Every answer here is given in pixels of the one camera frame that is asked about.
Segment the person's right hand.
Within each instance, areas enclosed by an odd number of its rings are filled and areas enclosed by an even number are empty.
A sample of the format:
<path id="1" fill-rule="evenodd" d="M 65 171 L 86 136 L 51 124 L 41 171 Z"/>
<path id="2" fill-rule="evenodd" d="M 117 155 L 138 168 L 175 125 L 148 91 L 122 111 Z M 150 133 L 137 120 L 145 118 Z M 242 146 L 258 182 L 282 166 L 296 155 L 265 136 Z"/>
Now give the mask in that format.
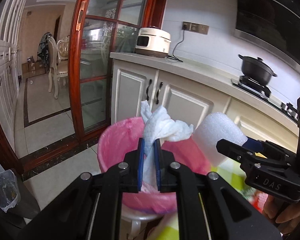
<path id="1" fill-rule="evenodd" d="M 268 195 L 262 214 L 272 223 L 279 224 L 283 235 L 291 233 L 300 222 L 300 202 L 290 204 L 284 211 L 279 211 L 280 205 L 276 198 Z"/>

